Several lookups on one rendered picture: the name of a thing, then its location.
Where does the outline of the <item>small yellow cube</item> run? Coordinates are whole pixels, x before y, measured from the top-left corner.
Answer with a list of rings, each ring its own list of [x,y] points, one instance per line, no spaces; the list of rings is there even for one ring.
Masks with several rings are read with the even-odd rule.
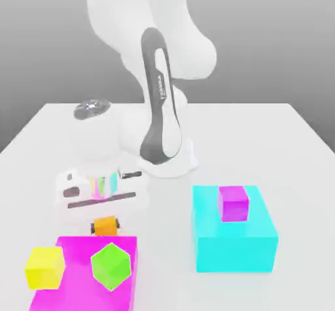
[[[58,289],[64,270],[62,247],[34,247],[25,266],[28,287],[32,290]]]

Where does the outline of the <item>small orange cube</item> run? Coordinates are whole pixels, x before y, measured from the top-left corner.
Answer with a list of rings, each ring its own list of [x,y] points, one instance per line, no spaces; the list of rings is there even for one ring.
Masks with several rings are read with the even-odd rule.
[[[116,217],[109,216],[94,220],[95,235],[99,236],[117,236]]]

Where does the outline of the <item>small green cube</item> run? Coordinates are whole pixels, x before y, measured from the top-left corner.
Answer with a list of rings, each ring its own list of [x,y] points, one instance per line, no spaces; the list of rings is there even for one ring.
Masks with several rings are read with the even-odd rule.
[[[92,276],[109,291],[114,291],[132,273],[129,253],[114,243],[92,255],[90,263]]]

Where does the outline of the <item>large magenta box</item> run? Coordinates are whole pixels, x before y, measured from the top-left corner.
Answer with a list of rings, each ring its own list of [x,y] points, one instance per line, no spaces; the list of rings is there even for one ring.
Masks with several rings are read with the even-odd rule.
[[[109,291],[92,274],[90,258],[113,243],[130,256],[131,274],[116,289]],[[29,311],[133,311],[137,276],[137,237],[62,236],[65,271],[60,287],[38,290]]]

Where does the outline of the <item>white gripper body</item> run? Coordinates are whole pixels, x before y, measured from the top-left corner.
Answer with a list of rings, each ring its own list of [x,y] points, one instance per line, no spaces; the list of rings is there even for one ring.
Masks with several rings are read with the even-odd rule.
[[[146,189],[125,189],[106,197],[93,197],[87,190],[67,188],[56,192],[56,214],[63,221],[93,221],[105,216],[128,218],[149,205]]]

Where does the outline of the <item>large cyan box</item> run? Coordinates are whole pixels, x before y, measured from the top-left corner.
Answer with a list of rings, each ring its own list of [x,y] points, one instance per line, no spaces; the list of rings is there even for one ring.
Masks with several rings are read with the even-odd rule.
[[[245,186],[249,217],[222,222],[218,186],[192,187],[192,239],[197,272],[271,272],[278,233],[257,186]]]

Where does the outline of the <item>small purple cube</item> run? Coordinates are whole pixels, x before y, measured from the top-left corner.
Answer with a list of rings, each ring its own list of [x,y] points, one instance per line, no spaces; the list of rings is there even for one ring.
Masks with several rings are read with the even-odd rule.
[[[217,209],[223,223],[245,222],[249,215],[249,197],[243,186],[219,186]]]

